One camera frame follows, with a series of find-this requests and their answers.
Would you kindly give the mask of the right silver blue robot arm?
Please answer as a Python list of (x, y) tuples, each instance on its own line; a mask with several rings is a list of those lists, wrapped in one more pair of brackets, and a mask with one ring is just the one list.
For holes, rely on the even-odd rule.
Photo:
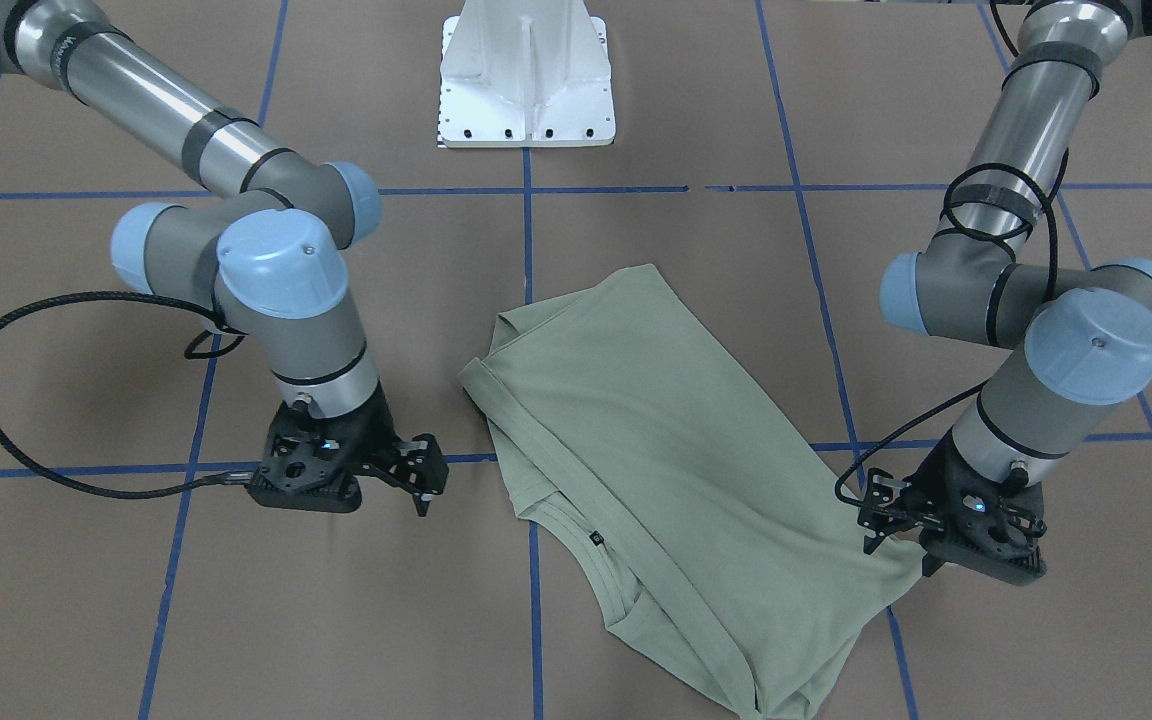
[(18, 306), (0, 316), (0, 332), (51, 306), (175, 306), (204, 320), (188, 359), (205, 359), (211, 338), (232, 347), (252, 340), (282, 395), (255, 469), (173, 487), (91, 486), (46, 468), (0, 427), (5, 450), (88, 495), (142, 500), (238, 486), (268, 509), (355, 511), (361, 480), (374, 478), (429, 514), (444, 493), (447, 461), (434, 435), (397, 437), (343, 258), (380, 223), (369, 174), (347, 161), (308, 161), (142, 50), (91, 1), (0, 1), (0, 73), (99, 111), (218, 197), (209, 209), (146, 202), (129, 210), (109, 241), (126, 291)]

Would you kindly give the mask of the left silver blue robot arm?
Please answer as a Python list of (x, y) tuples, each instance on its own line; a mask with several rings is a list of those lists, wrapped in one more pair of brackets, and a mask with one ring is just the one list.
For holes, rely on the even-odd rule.
[(918, 530), (922, 571), (958, 564), (1014, 585), (1046, 571), (1043, 479), (1152, 382), (1152, 262), (1062, 270), (1053, 200), (1105, 70), (1152, 36), (1152, 1), (1033, 1), (968, 168), (929, 247), (884, 270), (895, 327), (1005, 348), (909, 477), (867, 470), (851, 498), (867, 555)]

